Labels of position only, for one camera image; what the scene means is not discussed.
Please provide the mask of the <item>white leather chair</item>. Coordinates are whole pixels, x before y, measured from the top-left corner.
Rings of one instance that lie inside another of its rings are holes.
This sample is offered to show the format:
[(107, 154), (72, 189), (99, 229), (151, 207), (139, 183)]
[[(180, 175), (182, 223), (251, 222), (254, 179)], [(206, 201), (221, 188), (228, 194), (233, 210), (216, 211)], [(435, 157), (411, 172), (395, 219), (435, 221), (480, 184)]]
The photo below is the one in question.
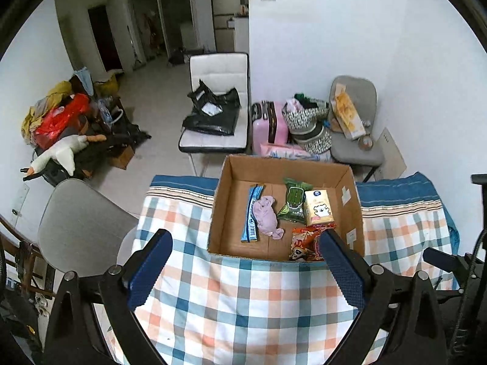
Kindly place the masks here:
[(214, 53), (190, 57), (192, 103), (182, 122), (178, 148), (193, 153), (244, 153), (248, 146), (248, 55)]

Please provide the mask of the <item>black bag on chair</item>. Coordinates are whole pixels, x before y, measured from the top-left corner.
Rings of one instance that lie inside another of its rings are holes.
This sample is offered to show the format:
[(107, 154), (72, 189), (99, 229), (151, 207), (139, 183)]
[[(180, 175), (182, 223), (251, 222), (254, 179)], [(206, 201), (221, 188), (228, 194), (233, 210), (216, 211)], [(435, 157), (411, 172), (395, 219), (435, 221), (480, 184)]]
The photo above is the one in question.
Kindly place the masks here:
[(241, 109), (236, 88), (216, 95), (202, 80), (195, 91), (187, 96), (191, 99), (192, 110), (182, 121), (182, 128), (200, 134), (233, 136)]

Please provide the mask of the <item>tape roll on chair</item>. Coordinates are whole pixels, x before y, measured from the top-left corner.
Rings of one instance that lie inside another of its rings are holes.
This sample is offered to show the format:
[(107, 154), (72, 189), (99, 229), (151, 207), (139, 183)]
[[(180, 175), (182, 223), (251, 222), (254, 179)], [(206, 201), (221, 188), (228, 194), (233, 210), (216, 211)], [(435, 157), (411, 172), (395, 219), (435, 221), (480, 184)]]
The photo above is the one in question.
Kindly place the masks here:
[(364, 135), (358, 139), (358, 146), (364, 152), (369, 152), (374, 147), (374, 140), (370, 135)]

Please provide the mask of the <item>patterned tote bag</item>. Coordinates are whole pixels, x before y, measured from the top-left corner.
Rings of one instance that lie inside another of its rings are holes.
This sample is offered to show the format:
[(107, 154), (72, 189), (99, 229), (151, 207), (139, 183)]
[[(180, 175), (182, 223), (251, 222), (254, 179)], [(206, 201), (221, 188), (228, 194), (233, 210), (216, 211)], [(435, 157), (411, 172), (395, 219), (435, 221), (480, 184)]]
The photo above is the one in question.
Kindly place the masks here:
[(282, 117), (292, 134), (299, 134), (314, 128), (319, 121), (328, 117), (329, 104), (319, 99), (288, 99), (282, 107)]

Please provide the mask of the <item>red plastic bag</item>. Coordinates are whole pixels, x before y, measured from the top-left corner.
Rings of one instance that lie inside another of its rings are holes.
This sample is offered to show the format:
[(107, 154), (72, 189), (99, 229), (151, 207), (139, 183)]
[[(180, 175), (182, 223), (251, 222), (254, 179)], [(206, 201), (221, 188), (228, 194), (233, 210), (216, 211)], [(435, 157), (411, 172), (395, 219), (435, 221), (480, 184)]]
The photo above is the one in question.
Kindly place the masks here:
[(36, 145), (43, 150), (50, 148), (67, 127), (78, 125), (79, 115), (90, 111), (89, 102), (87, 95), (78, 93), (69, 103), (52, 109), (34, 131)]

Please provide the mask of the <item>blue long snack packet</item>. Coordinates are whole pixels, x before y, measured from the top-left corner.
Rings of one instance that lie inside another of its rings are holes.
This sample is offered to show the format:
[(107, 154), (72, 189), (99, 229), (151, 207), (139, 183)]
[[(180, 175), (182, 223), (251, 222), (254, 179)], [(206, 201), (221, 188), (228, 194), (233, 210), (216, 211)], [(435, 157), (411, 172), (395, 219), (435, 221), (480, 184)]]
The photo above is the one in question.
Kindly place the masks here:
[(254, 185), (248, 190), (248, 202), (245, 212), (245, 221), (243, 225), (243, 231), (240, 241), (243, 243), (257, 242), (258, 241), (258, 227), (257, 220), (254, 216), (254, 204), (260, 200), (264, 185)]

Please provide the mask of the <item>orange panda snack packet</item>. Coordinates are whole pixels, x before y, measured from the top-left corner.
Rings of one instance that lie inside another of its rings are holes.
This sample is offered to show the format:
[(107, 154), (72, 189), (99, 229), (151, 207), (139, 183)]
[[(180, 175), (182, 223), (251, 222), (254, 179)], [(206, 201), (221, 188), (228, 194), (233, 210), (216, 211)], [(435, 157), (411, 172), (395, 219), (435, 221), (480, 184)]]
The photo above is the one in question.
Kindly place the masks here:
[(316, 262), (322, 261), (323, 258), (320, 255), (320, 252), (316, 251), (314, 248), (295, 245), (291, 248), (289, 260), (295, 262)]

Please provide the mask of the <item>plaid checkered table blanket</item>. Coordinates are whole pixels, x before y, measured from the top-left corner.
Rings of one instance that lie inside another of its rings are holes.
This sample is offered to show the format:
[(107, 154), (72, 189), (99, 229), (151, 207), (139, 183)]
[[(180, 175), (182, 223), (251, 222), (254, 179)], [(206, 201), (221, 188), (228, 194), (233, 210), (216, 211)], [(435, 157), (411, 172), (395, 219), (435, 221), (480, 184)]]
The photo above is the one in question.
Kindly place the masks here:
[[(170, 364), (322, 364), (357, 310), (324, 263), (287, 263), (212, 255), (207, 250), (214, 178), (156, 176), (130, 252), (156, 231), (173, 251), (135, 315)], [(394, 273), (426, 271), (449, 289), (451, 274), (426, 264), (428, 247), (450, 254), (460, 237), (433, 183), (421, 173), (360, 183), (365, 257)]]

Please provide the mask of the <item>purple cloth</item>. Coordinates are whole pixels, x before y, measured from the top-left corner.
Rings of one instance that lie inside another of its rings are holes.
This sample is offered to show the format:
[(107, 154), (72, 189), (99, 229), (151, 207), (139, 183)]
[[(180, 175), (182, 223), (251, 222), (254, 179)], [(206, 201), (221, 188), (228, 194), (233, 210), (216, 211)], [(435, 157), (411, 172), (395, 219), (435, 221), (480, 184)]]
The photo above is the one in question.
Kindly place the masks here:
[(278, 226), (276, 213), (273, 209), (275, 199), (271, 195), (262, 196), (253, 206), (254, 218), (258, 232), (276, 241), (282, 239), (285, 231)]

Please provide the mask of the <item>brown cardboard box on floor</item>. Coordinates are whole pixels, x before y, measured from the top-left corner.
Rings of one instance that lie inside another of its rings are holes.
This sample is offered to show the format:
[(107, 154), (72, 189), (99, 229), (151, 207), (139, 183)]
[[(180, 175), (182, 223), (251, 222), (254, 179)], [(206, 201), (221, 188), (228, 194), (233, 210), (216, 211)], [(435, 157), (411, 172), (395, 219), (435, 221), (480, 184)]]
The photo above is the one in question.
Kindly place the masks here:
[(110, 166), (125, 170), (134, 157), (135, 152), (131, 146), (124, 148), (118, 155), (108, 157)]

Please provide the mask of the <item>green snack packet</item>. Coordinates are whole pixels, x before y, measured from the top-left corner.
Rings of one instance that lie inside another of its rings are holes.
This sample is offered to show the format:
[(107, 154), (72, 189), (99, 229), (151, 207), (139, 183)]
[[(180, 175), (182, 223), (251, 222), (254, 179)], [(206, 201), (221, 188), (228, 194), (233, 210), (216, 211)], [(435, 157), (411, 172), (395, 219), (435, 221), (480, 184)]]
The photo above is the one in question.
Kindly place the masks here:
[(305, 202), (305, 191), (313, 189), (313, 186), (304, 181), (285, 178), (286, 186), (285, 203), (276, 214), (278, 220), (285, 220), (305, 224), (303, 205)]

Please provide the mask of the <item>pink suitcase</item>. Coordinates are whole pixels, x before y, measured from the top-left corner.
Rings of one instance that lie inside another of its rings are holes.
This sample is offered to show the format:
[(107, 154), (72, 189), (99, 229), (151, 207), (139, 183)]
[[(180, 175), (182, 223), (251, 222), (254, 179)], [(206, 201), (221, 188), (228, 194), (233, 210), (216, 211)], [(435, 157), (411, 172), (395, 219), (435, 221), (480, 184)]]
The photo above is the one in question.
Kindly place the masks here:
[(284, 103), (281, 101), (259, 101), (252, 104), (252, 150), (261, 154), (264, 143), (285, 145), (288, 127), (282, 115)]

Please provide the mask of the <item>white goose plush toy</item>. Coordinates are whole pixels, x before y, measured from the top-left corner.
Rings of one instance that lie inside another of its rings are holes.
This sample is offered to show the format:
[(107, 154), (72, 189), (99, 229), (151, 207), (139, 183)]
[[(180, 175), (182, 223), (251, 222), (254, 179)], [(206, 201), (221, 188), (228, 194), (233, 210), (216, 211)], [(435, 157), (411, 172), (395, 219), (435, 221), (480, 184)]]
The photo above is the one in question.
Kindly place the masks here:
[(38, 155), (38, 157), (30, 163), (28, 168), (22, 169), (22, 173), (25, 174), (22, 180), (33, 180), (38, 176), (41, 176), (49, 161), (58, 163), (68, 175), (72, 177), (75, 172), (74, 155), (85, 149), (89, 143), (103, 142), (106, 140), (107, 137), (104, 134), (73, 134), (63, 137), (45, 150), (41, 155)]

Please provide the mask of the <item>red snack packet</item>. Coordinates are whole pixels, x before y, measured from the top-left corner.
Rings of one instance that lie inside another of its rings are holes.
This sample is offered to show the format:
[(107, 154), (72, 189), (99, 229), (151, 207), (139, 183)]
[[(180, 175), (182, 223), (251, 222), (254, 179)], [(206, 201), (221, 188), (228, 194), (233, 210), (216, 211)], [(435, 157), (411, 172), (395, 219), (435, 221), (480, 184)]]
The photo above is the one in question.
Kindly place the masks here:
[(300, 249), (306, 251), (316, 251), (317, 241), (320, 234), (327, 229), (336, 228), (335, 222), (329, 222), (310, 227), (292, 228), (291, 250)]

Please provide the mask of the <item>wooden chair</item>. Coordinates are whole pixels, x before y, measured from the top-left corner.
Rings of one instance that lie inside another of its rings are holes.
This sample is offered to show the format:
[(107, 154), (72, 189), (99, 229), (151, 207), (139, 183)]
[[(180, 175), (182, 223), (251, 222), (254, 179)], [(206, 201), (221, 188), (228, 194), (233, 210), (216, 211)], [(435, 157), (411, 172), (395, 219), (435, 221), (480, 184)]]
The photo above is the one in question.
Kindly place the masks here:
[[(39, 293), (47, 299), (52, 299), (55, 296), (53, 291), (55, 269), (44, 259), (38, 246), (22, 236), (4, 216), (1, 216), (1, 226), (18, 241), (15, 244), (5, 233), (1, 232), (4, 251), (14, 258), (13, 261), (7, 259), (6, 262), (16, 269), (22, 291), (27, 295)], [(43, 275), (34, 271), (37, 259), (42, 260), (46, 265)]]

